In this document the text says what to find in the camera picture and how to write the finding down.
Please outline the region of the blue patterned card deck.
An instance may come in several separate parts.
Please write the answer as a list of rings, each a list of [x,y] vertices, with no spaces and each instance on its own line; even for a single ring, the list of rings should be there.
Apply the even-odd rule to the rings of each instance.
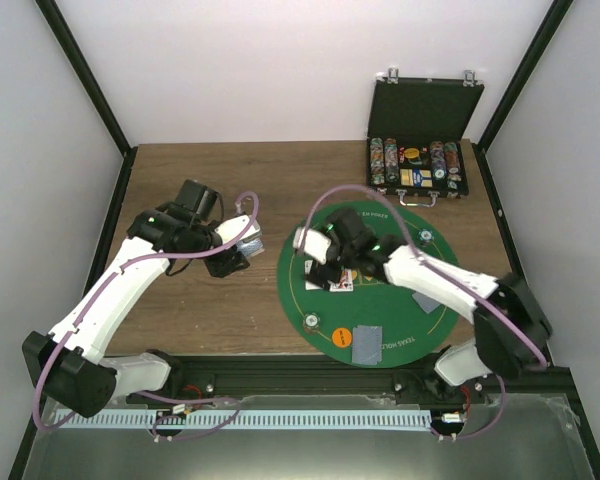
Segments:
[[[251,258],[264,252],[264,243],[260,238],[252,239],[248,242],[239,242],[237,249],[245,258]]]

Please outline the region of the orange round blind button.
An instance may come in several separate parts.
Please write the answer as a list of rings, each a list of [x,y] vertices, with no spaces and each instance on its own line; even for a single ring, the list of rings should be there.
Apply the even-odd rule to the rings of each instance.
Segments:
[[[353,341],[353,334],[348,328],[336,328],[331,335],[331,341],[337,348],[348,348]]]

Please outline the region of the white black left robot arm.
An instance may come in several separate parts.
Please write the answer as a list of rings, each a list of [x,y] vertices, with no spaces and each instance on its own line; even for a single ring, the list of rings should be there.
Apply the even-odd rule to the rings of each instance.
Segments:
[[[122,396],[147,391],[171,404],[183,395],[185,381],[166,354],[109,358],[106,350],[148,287],[177,274],[177,261],[201,260],[215,278],[248,267],[247,247],[259,241],[261,229],[259,211],[245,212],[245,199],[259,201],[247,191],[236,200],[233,217],[212,220],[212,211],[224,206],[221,194],[187,180],[175,199],[135,217],[114,259],[77,306],[48,333],[32,332],[23,342],[36,419],[43,398],[90,418]]]

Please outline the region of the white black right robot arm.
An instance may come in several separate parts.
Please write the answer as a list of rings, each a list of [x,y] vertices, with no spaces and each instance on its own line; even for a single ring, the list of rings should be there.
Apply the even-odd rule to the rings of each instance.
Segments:
[[[543,350],[552,328],[527,283],[514,274],[496,278],[464,270],[418,249],[408,232],[376,236],[351,207],[337,209],[317,229],[298,228],[293,247],[311,258],[307,278],[315,285],[357,270],[422,294],[473,325],[473,339],[445,350],[424,378],[435,402],[448,402],[478,377],[517,379],[548,366]]]

